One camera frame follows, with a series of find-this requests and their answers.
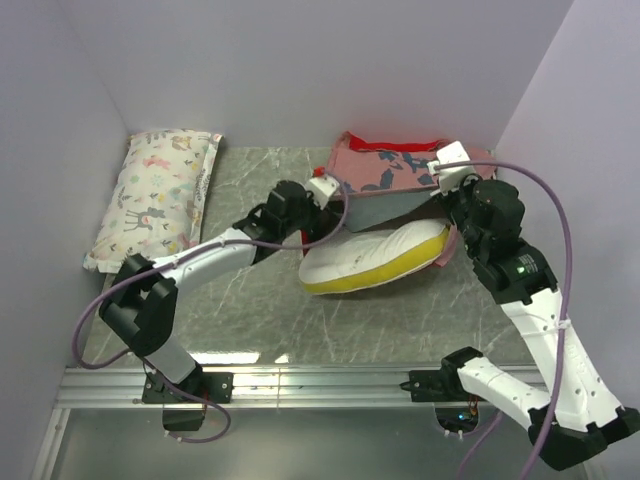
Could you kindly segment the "cream yellow-edged pillow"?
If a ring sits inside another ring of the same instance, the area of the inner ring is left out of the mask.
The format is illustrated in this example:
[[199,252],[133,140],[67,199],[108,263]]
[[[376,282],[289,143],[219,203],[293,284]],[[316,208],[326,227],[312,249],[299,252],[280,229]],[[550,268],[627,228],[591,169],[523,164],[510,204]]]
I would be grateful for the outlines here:
[[448,261],[456,231],[439,219],[409,222],[370,232],[343,231],[308,251],[299,280],[313,295],[333,295],[382,286]]

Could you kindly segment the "red cartoon pillowcase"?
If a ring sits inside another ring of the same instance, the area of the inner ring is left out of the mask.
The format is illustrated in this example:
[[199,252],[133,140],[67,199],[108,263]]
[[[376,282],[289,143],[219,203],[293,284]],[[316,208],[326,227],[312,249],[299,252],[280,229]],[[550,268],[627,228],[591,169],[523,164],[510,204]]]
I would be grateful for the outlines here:
[[[428,170],[436,152],[449,143],[446,139],[417,144],[371,143],[345,133],[328,162],[330,173],[342,179],[348,190],[349,208],[341,232],[391,230],[424,219],[443,220],[451,226],[432,203],[437,183]],[[434,265],[442,267],[450,262],[457,240],[456,231],[450,258]]]

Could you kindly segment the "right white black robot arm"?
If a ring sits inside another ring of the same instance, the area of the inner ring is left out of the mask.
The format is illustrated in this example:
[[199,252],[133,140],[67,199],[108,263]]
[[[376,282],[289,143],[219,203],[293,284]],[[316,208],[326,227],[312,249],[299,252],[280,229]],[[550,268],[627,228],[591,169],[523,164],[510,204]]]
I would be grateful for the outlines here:
[[525,208],[518,190],[468,170],[440,177],[437,195],[464,241],[480,283],[516,327],[546,388],[538,390],[472,347],[441,364],[444,394],[491,403],[527,433],[535,456],[561,471],[639,430],[638,410],[608,389],[584,349],[544,255],[521,236]]

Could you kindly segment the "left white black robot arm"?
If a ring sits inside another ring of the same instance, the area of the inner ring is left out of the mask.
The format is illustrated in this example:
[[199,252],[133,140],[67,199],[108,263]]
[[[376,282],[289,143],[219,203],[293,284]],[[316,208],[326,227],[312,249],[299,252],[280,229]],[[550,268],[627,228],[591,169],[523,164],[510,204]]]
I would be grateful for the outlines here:
[[347,201],[349,191],[330,174],[304,184],[283,180],[265,202],[210,241],[154,260],[128,257],[100,302],[100,318],[166,380],[170,395],[192,401],[201,390],[201,367],[173,336],[179,300],[221,275],[289,249],[287,239],[299,231],[312,233],[336,196]]

